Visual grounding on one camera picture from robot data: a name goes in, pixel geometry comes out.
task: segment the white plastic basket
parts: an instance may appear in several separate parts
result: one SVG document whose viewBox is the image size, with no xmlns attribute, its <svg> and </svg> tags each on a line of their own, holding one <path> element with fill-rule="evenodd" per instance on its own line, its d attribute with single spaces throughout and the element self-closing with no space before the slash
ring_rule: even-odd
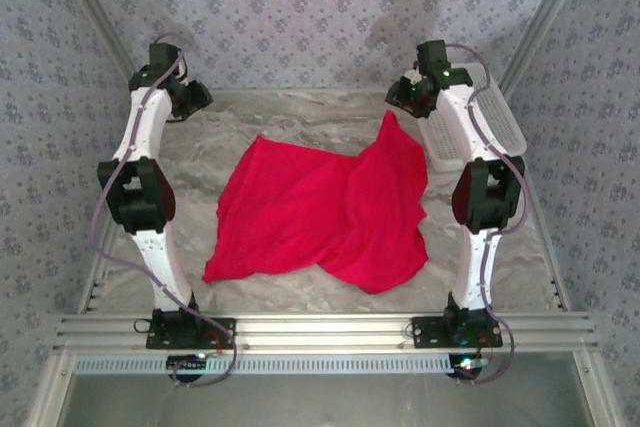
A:
<svg viewBox="0 0 640 427">
<path fill-rule="evenodd" d="M 486 82 L 484 69 L 480 64 L 455 64 L 453 67 L 466 68 L 474 87 L 482 86 Z M 527 141 L 493 76 L 491 88 L 478 96 L 478 104 L 496 139 L 509 155 L 524 154 L 527 150 Z M 418 126 L 427 148 L 429 168 L 438 172 L 462 170 L 464 164 L 460 152 L 438 111 L 432 112 L 428 119 L 418 119 Z"/>
</svg>

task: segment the red cloth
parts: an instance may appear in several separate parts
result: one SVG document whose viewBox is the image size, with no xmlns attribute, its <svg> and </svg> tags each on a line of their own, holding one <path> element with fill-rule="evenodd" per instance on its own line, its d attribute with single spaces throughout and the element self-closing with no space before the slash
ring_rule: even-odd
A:
<svg viewBox="0 0 640 427">
<path fill-rule="evenodd" d="M 258 137 L 218 203 L 218 241 L 203 279 L 282 274 L 320 264 L 375 294 L 427 261 L 418 224 L 422 146 L 387 112 L 378 137 L 347 156 Z"/>
</svg>

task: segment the purple cable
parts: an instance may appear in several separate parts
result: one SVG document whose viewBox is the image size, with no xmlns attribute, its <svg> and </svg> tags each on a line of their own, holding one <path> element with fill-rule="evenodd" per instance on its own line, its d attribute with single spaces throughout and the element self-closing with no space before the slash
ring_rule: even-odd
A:
<svg viewBox="0 0 640 427">
<path fill-rule="evenodd" d="M 178 55 L 178 58 L 175 60 L 175 62 L 173 64 L 171 64 L 171 67 L 169 67 L 167 69 L 167 71 L 162 74 L 152 85 L 151 87 L 149 87 L 149 90 L 147 90 L 147 92 L 145 92 L 144 96 L 142 97 L 142 101 L 140 102 L 140 107 L 138 108 L 137 112 L 136 112 L 136 117 L 133 121 L 133 126 L 131 128 L 131 136 L 129 139 L 129 145 L 127 146 L 127 150 L 125 151 L 124 155 L 122 156 L 122 158 L 120 159 L 120 161 L 118 162 L 118 165 L 116 165 L 116 168 L 114 169 L 113 173 L 111 174 L 111 177 L 109 177 L 109 180 L 107 181 L 107 183 L 104 186 L 104 189 L 102 189 L 102 193 L 100 194 L 100 198 L 98 199 L 98 202 L 96 204 L 96 208 L 93 211 L 93 216 L 91 218 L 91 227 L 89 229 L 89 240 L 91 242 L 91 245 L 93 246 L 93 248 L 95 249 L 95 251 L 98 253 L 98 255 L 100 255 L 101 257 L 120 264 L 120 265 L 124 265 L 125 267 L 130 267 L 132 269 L 136 269 L 139 270 L 140 272 L 144 273 L 147 277 L 149 277 L 149 279 L 151 279 L 151 281 L 156 284 L 158 287 L 160 287 L 162 289 L 162 292 L 164 292 L 164 294 L 169 297 L 169 299 L 171 299 L 176 305 L 178 305 L 181 309 L 183 309 L 185 312 L 188 312 L 189 314 L 193 315 L 194 317 L 197 317 L 199 319 L 201 319 L 202 321 L 208 323 L 209 325 L 213 326 L 214 328 L 216 328 L 217 330 L 223 332 L 228 338 L 229 338 L 229 342 L 231 343 L 231 346 L 233 348 L 233 356 L 231 358 L 231 362 L 229 362 L 229 366 L 227 367 L 227 369 L 220 374 L 219 376 L 205 381 L 205 382 L 199 382 L 199 383 L 184 383 L 184 382 L 180 382 L 178 381 L 176 375 L 177 375 L 177 371 L 180 368 L 180 364 L 178 363 L 172 372 L 172 378 L 174 380 L 174 382 L 176 383 L 177 386 L 182 386 L 182 387 L 206 387 L 209 385 L 213 385 L 213 384 L 217 384 L 219 382 L 222 382 L 223 380 L 227 379 L 233 369 L 235 368 L 236 365 L 236 360 L 238 358 L 238 347 L 236 345 L 236 341 L 235 338 L 233 336 L 232 332 L 229 332 L 222 324 L 220 324 L 219 322 L 216 322 L 213 319 L 210 319 L 209 317 L 207 317 L 206 315 L 201 314 L 200 312 L 198 312 L 197 310 L 192 309 L 191 307 L 189 307 L 188 305 L 184 304 L 183 302 L 180 301 L 180 299 L 178 299 L 172 292 L 170 292 L 166 285 L 164 285 L 162 283 L 162 281 L 160 279 L 158 279 L 158 277 L 156 277 L 156 275 L 146 266 L 146 265 L 142 265 L 142 264 L 138 264 L 136 262 L 131 262 L 130 260 L 126 260 L 126 259 L 120 259 L 118 257 L 114 257 L 111 254 L 109 254 L 108 252 L 106 252 L 102 246 L 100 245 L 99 241 L 98 241 L 98 225 L 100 225 L 100 219 L 102 217 L 102 208 L 105 205 L 105 202 L 107 200 L 107 195 L 108 193 L 111 191 L 111 188 L 113 187 L 113 184 L 115 183 L 116 179 L 118 178 L 118 175 L 120 175 L 120 172 L 122 172 L 122 169 L 124 168 L 125 164 L 127 163 L 127 160 L 129 159 L 129 157 L 131 156 L 131 152 L 133 151 L 133 147 L 135 146 L 135 141 L 136 141 L 136 136 L 138 134 L 138 129 L 140 128 L 140 121 L 142 119 L 142 112 L 145 109 L 145 106 L 147 105 L 147 102 L 149 101 L 149 98 L 151 97 L 151 95 L 157 90 L 158 86 L 160 84 L 162 84 L 162 82 L 164 82 L 167 77 L 169 77 L 172 72 L 178 68 L 178 66 L 180 65 L 180 62 L 182 62 L 184 60 L 184 55 L 186 53 L 186 49 L 188 48 L 188 43 L 185 41 L 185 39 L 178 35 L 178 34 L 173 34 L 173 33 L 165 33 L 162 34 L 160 36 L 158 36 L 155 40 L 155 42 L 158 42 L 160 39 L 163 39 L 164 37 L 167 37 L 169 35 L 173 35 L 176 36 L 180 39 L 182 39 L 186 44 L 187 47 L 185 47 L 184 49 L 182 49 L 180 51 L 180 54 Z"/>
<path fill-rule="evenodd" d="M 515 357 L 515 351 L 516 351 L 516 342 L 513 337 L 513 331 L 511 330 L 511 327 L 509 327 L 509 324 L 507 324 L 507 322 L 504 319 L 502 319 L 502 317 L 500 317 L 494 312 L 493 308 L 489 304 L 489 299 L 487 298 L 486 285 L 485 285 L 484 279 L 487 271 L 487 261 L 489 259 L 489 251 L 491 249 L 490 241 L 493 237 L 497 235 L 505 236 L 505 235 L 514 234 L 518 232 L 520 229 L 522 229 L 522 227 L 524 227 L 524 224 L 527 221 L 527 218 L 529 217 L 530 193 L 529 193 L 529 187 L 527 186 L 527 183 L 524 180 L 524 177 L 522 176 L 520 171 L 518 171 L 516 166 L 513 165 L 511 160 L 509 160 L 509 158 L 506 155 L 504 155 L 502 152 L 496 149 L 493 145 L 491 145 L 491 141 L 487 138 L 485 133 L 482 131 L 482 128 L 478 124 L 478 120 L 476 119 L 476 116 L 473 112 L 472 102 L 476 99 L 476 97 L 478 97 L 478 95 L 480 95 L 482 92 L 484 92 L 485 90 L 488 90 L 491 87 L 491 75 L 489 74 L 489 67 L 487 66 L 487 63 L 484 61 L 484 59 L 480 56 L 478 52 L 476 52 L 470 47 L 467 47 L 466 45 L 447 44 L 447 47 L 466 50 L 478 60 L 478 62 L 482 65 L 482 68 L 484 69 L 484 74 L 487 79 L 487 83 L 483 87 L 480 87 L 474 90 L 474 92 L 469 97 L 469 101 L 467 102 L 467 106 L 466 106 L 469 112 L 469 119 L 471 120 L 471 124 L 473 125 L 473 128 L 475 129 L 480 139 L 484 142 L 487 149 L 489 149 L 491 153 L 496 155 L 502 162 L 504 162 L 505 165 L 509 168 L 509 170 L 513 173 L 513 175 L 517 179 L 518 183 L 520 184 L 520 188 L 522 190 L 523 203 L 524 203 L 522 216 L 520 217 L 520 220 L 518 220 L 516 225 L 514 225 L 509 229 L 493 232 L 487 236 L 487 244 L 485 245 L 484 251 L 482 253 L 482 260 L 480 262 L 480 294 L 482 296 L 482 302 L 484 303 L 484 306 L 487 309 L 487 313 L 489 314 L 489 316 L 493 320 L 495 320 L 498 324 L 502 325 L 504 329 L 507 331 L 507 335 L 509 336 L 509 356 L 500 365 L 500 367 L 496 372 L 491 374 L 489 377 L 486 377 L 480 380 L 462 380 L 462 382 L 466 384 L 486 384 L 488 382 L 492 382 L 496 380 L 498 377 L 500 377 L 502 374 L 504 374 L 507 371 L 507 369 L 511 366 L 511 363 L 513 362 L 513 358 Z"/>
</svg>

